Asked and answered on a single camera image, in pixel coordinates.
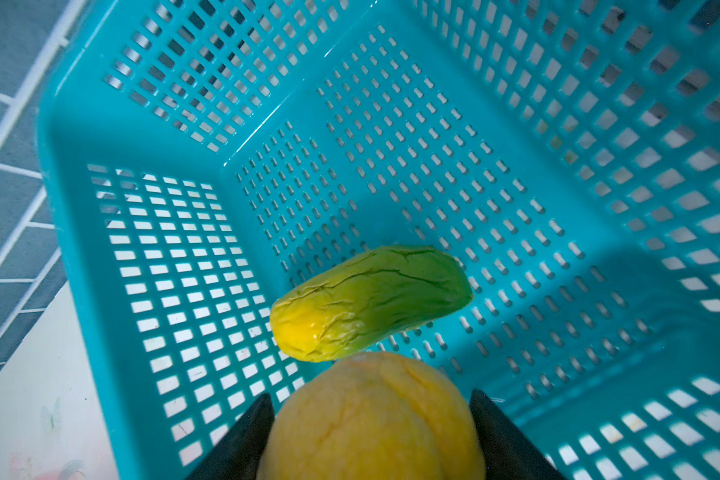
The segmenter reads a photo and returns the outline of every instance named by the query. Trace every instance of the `wrinkled skin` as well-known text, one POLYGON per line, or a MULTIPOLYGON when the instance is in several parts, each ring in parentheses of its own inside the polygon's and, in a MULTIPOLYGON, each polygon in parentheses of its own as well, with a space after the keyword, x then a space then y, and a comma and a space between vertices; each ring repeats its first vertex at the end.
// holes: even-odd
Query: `wrinkled skin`
POLYGON ((437 370, 393 353, 340 360, 280 410, 258 480, 477 480, 467 403, 437 370))
POLYGON ((336 360, 468 305, 474 295, 450 255, 383 246, 357 255, 275 302, 272 333, 303 361, 336 360))

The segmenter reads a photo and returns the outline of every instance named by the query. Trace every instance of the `perforated plastic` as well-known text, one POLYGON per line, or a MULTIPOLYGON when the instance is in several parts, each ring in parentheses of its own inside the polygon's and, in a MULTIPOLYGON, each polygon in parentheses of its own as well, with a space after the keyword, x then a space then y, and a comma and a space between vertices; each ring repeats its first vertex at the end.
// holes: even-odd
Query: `perforated plastic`
POLYGON ((577 480, 720 476, 719 1, 101 2, 74 45, 40 151, 124 478, 327 368, 269 306, 385 244, 475 301, 376 350, 577 480))

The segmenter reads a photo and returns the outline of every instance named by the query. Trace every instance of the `white surface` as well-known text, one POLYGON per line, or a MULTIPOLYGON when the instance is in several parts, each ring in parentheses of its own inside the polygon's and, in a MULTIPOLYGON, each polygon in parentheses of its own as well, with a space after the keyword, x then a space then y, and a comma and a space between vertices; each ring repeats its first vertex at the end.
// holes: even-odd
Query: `white surface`
POLYGON ((69 283, 0 372, 3 478, 117 478, 69 283))

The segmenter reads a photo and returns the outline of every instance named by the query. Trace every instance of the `blue basket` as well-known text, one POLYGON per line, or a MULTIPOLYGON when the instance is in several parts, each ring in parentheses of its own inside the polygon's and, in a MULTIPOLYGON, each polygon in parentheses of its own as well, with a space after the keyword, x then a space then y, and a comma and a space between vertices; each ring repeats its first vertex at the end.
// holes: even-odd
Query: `blue basket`
POLYGON ((720 478, 720 0, 105 0, 39 130, 123 478, 326 369, 269 306, 389 244, 475 300, 376 349, 576 480, 720 478))

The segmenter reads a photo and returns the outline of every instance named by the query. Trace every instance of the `basket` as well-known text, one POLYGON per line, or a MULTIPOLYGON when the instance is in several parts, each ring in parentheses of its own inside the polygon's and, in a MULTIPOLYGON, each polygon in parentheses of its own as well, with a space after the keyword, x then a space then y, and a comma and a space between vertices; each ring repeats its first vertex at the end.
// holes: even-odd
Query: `basket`
POLYGON ((40 156, 123 478, 328 364, 279 296, 431 244, 474 302, 380 342, 563 474, 720 478, 720 1, 94 6, 40 156))

